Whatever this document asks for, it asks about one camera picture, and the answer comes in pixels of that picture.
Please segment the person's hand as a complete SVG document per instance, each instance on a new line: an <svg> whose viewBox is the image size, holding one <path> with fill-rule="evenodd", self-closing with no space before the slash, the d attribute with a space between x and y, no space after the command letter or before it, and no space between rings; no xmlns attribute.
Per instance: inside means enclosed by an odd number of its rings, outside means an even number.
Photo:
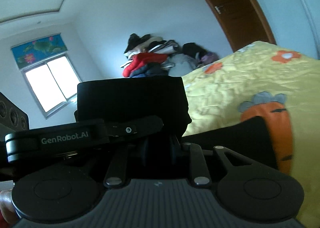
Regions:
<svg viewBox="0 0 320 228"><path fill-rule="evenodd" d="M12 190L1 191L1 227L13 227L19 220L11 199Z"/></svg>

